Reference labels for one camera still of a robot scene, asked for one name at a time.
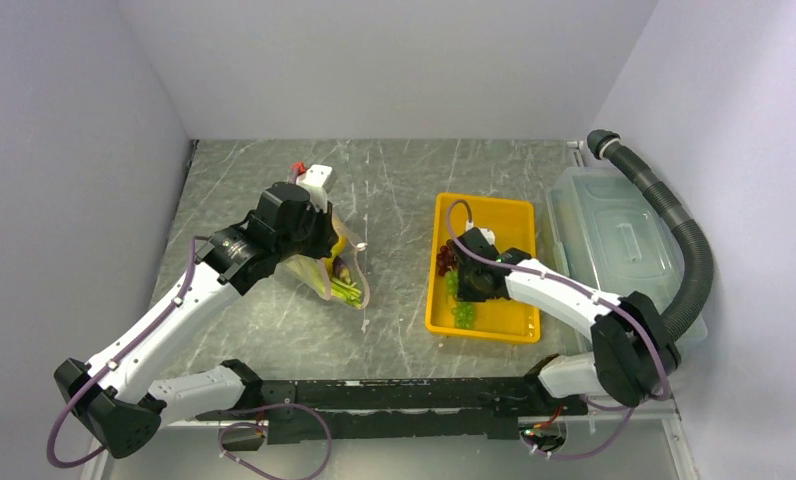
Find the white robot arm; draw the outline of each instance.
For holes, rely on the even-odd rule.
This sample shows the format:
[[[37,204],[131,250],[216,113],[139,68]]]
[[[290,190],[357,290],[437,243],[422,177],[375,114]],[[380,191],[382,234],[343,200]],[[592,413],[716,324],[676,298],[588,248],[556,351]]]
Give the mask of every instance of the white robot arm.
[[[274,273],[278,263],[293,255],[330,255],[337,240],[327,201],[333,182],[330,167],[315,165],[295,184],[275,183],[245,220],[219,230],[197,251],[193,240],[194,263],[124,335],[88,362],[63,362],[54,377],[67,405],[49,438],[51,463],[65,466],[53,454],[53,443],[69,411],[122,458],[174,421],[252,403],[262,381],[238,361],[157,378],[208,318]]]
[[[627,297],[602,292],[564,277],[531,258],[509,249],[499,253],[495,235],[475,228],[471,220],[459,237],[446,216],[459,268],[457,299],[482,302],[506,298],[538,307],[570,325],[593,344],[593,352],[556,356],[533,372],[543,389],[555,398],[569,395],[610,395],[635,407],[661,387],[680,363],[651,300],[633,292]]]

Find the table surface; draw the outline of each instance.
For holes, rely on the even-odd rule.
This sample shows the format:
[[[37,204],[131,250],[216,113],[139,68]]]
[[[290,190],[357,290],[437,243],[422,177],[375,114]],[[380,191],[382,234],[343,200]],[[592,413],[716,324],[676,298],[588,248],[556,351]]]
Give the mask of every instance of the table surface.
[[[361,255],[372,289],[368,308],[326,302],[291,276],[276,275],[208,321],[164,378],[229,358],[265,379],[511,376],[562,351],[569,327],[547,315],[539,342],[517,346],[433,335],[425,306],[436,195],[528,200],[539,227],[546,189],[571,166],[563,141],[201,141],[154,301],[183,272],[191,236],[244,218],[262,190],[299,161],[330,165],[338,175],[335,211],[369,244]]]

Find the orange tray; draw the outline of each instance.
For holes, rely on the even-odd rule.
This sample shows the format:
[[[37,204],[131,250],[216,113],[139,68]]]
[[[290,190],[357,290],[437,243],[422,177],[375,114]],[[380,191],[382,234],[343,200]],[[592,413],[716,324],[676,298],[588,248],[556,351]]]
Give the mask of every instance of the orange tray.
[[[472,207],[477,227],[495,233],[495,246],[500,250],[518,248],[536,257],[536,225],[530,202],[502,198],[476,197],[457,193],[440,193],[436,197],[433,220],[433,245],[430,249],[430,281],[427,291],[425,326],[439,335],[469,337],[509,343],[535,343],[539,340],[539,309],[512,300],[487,300],[475,303],[475,324],[472,329],[456,328],[451,309],[453,297],[446,293],[445,279],[436,275],[436,254],[450,238],[445,226],[445,212],[454,200],[463,199]],[[454,208],[451,216],[454,231],[459,235],[466,224],[466,209]]]

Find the grape bunch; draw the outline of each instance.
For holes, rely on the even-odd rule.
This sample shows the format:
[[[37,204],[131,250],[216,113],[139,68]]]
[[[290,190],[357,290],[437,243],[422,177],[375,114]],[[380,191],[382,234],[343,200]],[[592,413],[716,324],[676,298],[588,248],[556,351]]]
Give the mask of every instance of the grape bunch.
[[[456,268],[457,257],[454,255],[454,250],[448,244],[439,247],[439,253],[436,254],[436,274],[444,277],[446,273]]]
[[[451,270],[445,274],[445,291],[449,297],[457,296],[457,289],[460,281],[457,278],[457,271]]]
[[[454,326],[463,329],[472,329],[475,326],[475,304],[471,302],[457,302],[451,309],[454,315]]]

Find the white wall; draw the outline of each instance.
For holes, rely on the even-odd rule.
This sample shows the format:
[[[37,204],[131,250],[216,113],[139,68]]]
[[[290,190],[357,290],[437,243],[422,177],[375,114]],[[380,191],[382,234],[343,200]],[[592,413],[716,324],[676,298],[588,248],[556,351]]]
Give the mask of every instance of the white wall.
[[[115,2],[0,1],[0,479],[79,475],[53,370],[147,308],[187,151]]]
[[[577,138],[656,0],[120,0],[193,138]]]
[[[713,245],[711,334],[677,392],[703,478],[796,478],[796,0],[660,2],[594,127]]]

